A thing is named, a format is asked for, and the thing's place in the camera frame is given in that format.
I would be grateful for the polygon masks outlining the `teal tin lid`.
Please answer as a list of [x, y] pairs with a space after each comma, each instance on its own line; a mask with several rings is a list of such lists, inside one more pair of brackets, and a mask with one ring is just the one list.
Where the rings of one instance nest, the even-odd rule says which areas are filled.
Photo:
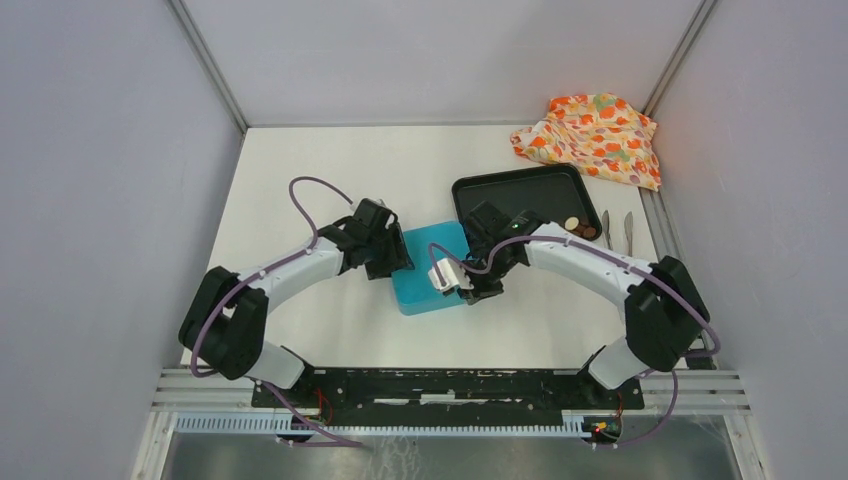
[[405, 230], [403, 238], [414, 268], [391, 274], [395, 300], [401, 314], [414, 316], [460, 306], [463, 301], [457, 294], [445, 296], [431, 283], [428, 271], [432, 267], [428, 246], [437, 243], [457, 257], [469, 253], [463, 227], [459, 222], [448, 221], [426, 227]]

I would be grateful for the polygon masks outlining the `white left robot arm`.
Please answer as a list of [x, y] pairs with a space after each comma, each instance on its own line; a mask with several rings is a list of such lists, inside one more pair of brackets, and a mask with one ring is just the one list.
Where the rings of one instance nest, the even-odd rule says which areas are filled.
[[412, 260], [398, 216], [382, 202], [365, 198], [349, 216], [313, 231], [301, 247], [267, 265], [233, 272], [209, 270], [190, 304], [178, 340], [211, 373], [271, 383], [290, 407], [314, 394], [308, 364], [268, 341], [270, 313], [307, 288], [362, 267], [370, 280], [410, 270]]

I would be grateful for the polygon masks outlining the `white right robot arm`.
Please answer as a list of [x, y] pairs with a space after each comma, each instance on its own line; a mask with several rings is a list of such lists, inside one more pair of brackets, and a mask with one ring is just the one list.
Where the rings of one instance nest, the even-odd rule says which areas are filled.
[[624, 334], [600, 348], [581, 369], [580, 400], [591, 408], [612, 401], [618, 387], [639, 374], [669, 372], [709, 333], [709, 313], [685, 265], [657, 262], [601, 248], [533, 211], [510, 218], [489, 202], [462, 221], [470, 252], [461, 261], [435, 265], [433, 284], [466, 303], [502, 294], [503, 280], [523, 265], [563, 276], [615, 305]]

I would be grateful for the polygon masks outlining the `steel tongs with white handle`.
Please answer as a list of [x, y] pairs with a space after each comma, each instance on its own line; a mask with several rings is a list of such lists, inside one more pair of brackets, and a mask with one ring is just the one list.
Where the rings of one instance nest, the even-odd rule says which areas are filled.
[[635, 218], [632, 211], [618, 218], [609, 210], [604, 210], [601, 214], [601, 226], [602, 238], [608, 249], [627, 256], [634, 254]]

